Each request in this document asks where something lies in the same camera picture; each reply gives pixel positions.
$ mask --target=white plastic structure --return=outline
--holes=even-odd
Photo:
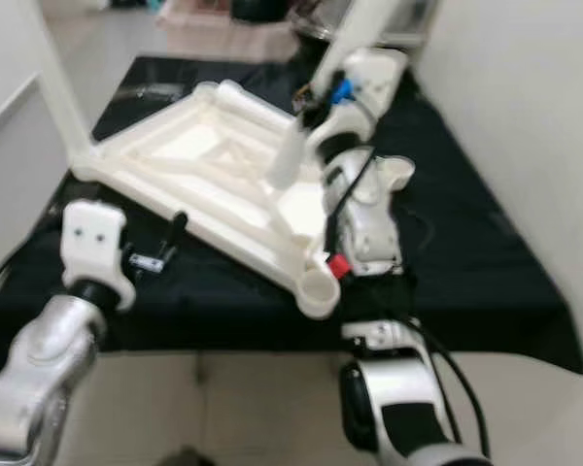
[[[121,270],[120,233],[125,215],[101,202],[80,200],[65,207],[60,237],[62,275],[66,287],[78,280],[101,282],[120,296],[119,310],[131,307],[134,285]]]
[[[364,4],[378,12],[380,4],[387,10],[378,17],[389,18],[398,3],[357,0],[353,8]],[[95,145],[36,1],[19,4],[37,54],[41,89],[74,175],[100,181],[167,219],[188,213],[190,233],[289,290],[307,316],[329,316],[340,290],[322,251],[326,216],[320,170],[305,161],[284,191],[265,181],[292,116],[235,83],[203,83],[190,97]],[[327,54],[318,76],[363,45],[360,35],[372,42],[380,32],[375,21],[345,27],[355,39],[341,47],[335,41],[335,55]]]

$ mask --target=white wall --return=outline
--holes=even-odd
[[[0,0],[0,107],[35,73],[16,0]]]
[[[583,337],[583,0],[443,0],[416,72]],[[466,360],[483,372],[497,458],[583,464],[583,379],[523,363]]]

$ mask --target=black tablecloth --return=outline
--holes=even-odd
[[[306,79],[297,63],[244,64],[139,57],[121,88],[232,79],[279,107]],[[111,102],[93,130],[107,137],[167,105],[159,95]],[[375,146],[412,158],[417,173],[394,200],[416,312],[451,350],[529,355],[583,373],[566,302],[471,168],[440,115],[406,76]],[[155,252],[166,223],[98,183],[68,175],[50,205],[88,197],[121,206],[128,237]],[[0,367],[9,343],[61,289],[59,225],[42,220],[0,287]],[[186,235],[159,278],[145,276],[133,310],[111,317],[104,350],[338,350],[339,314],[313,321],[283,289]]]

